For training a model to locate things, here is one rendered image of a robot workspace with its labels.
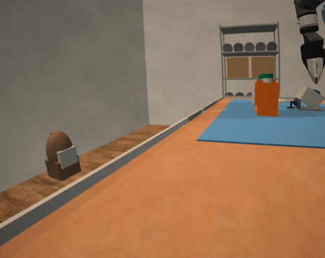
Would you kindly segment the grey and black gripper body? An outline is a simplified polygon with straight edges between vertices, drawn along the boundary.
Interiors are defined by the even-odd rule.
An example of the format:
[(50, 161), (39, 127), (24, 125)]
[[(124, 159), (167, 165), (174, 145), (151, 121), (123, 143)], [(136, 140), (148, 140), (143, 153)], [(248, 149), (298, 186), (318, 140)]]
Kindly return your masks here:
[[(313, 25), (313, 26), (306, 26), (300, 29), (300, 33), (304, 36), (304, 33), (311, 33), (311, 32), (316, 32), (319, 30), (319, 26), (317, 25)], [(320, 54), (323, 53), (324, 48), (323, 46), (316, 46), (316, 47), (311, 47), (309, 46), (309, 44), (304, 40), (304, 44), (301, 45), (300, 47), (301, 49), (301, 57), (302, 57), (302, 51), (304, 51), (304, 53), (306, 55), (308, 55), (308, 57), (310, 59), (312, 58), (318, 58)]]

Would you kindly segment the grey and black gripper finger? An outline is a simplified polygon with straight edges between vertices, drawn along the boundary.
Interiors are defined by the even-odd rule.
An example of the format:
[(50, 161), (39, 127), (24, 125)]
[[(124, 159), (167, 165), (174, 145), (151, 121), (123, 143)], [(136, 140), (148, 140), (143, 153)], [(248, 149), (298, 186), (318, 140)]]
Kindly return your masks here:
[(302, 51), (302, 61), (307, 68), (307, 71), (312, 78), (313, 82), (316, 84), (315, 71), (313, 70), (313, 60), (311, 60), (308, 55)]
[(321, 77), (325, 65), (325, 49), (323, 53), (319, 55), (319, 58), (317, 58), (317, 61), (315, 61), (315, 63), (316, 63), (316, 73), (317, 73), (317, 77), (316, 77), (316, 84), (317, 84), (319, 82), (319, 79)]

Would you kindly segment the grey table edge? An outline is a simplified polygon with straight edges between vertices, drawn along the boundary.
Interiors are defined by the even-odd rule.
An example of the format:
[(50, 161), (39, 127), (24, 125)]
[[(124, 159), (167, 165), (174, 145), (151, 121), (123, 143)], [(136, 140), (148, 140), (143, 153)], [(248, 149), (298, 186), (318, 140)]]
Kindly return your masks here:
[[(222, 96), (220, 98), (222, 100), (223, 98), (252, 97)], [(13, 239), (23, 231), (27, 230), (29, 227), (36, 224), (49, 214), (53, 213), (61, 206), (67, 204), (69, 201), (73, 200), (75, 197), (79, 196), (101, 180), (105, 179), (107, 176), (111, 175), (113, 172), (117, 171), (122, 166), (126, 165), (128, 162), (132, 161), (134, 158), (138, 157), (140, 154), (144, 153), (149, 148), (159, 143), (161, 140), (165, 139), (167, 136), (174, 133), (176, 130), (187, 124), (189, 121), (202, 114), (205, 110), (215, 105), (218, 101), (220, 101), (220, 98), (218, 98), (215, 103), (212, 102), (204, 106), (203, 108), (192, 113), (181, 121), (178, 121), (177, 123), (159, 132), (153, 137), (145, 140), (134, 148), (131, 148), (130, 150), (124, 152), (118, 157), (115, 157), (106, 164), (98, 167), (87, 175), (82, 176), (71, 184), (68, 184), (67, 186), (56, 191), (55, 193), (52, 193), (50, 196), (47, 196), (46, 198), (28, 207), (22, 212), (0, 223), (0, 246)]]

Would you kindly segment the blue bench mat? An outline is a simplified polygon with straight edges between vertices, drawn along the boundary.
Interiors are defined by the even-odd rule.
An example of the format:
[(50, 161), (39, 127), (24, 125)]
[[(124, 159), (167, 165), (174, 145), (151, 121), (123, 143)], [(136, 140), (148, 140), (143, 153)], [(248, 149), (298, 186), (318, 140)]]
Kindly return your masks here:
[(254, 103), (230, 100), (197, 141), (325, 149), (325, 104), (322, 111), (299, 110), (279, 103), (278, 116), (257, 116)]

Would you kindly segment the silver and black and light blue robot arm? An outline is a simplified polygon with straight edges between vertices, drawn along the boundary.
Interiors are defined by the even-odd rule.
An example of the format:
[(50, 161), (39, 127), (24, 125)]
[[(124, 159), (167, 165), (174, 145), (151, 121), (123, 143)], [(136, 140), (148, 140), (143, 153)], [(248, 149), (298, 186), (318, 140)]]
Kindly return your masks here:
[[(316, 7), (324, 1), (325, 0), (294, 0), (299, 29), (306, 26), (319, 26)], [(325, 4), (322, 8), (322, 19), (325, 23)], [(316, 32), (304, 33), (304, 39), (311, 47), (324, 45), (324, 38)]]

